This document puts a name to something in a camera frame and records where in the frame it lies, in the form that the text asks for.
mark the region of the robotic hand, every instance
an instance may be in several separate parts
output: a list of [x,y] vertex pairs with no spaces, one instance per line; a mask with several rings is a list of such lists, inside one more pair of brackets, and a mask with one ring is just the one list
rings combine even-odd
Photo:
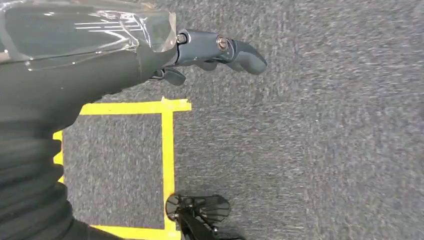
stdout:
[[[175,21],[168,11],[119,0],[0,0],[0,240],[120,239],[76,220],[58,182],[64,171],[53,157],[62,146],[52,135],[83,105],[148,80],[181,85],[177,67],[265,70],[249,44],[177,32]],[[184,229],[193,223],[177,220]]]
[[258,75],[265,71],[267,62],[250,44],[225,38],[218,33],[183,29],[177,35],[175,62],[156,72],[154,80],[166,80],[179,86],[186,77],[173,67],[196,65],[213,71],[218,64],[231,69]]

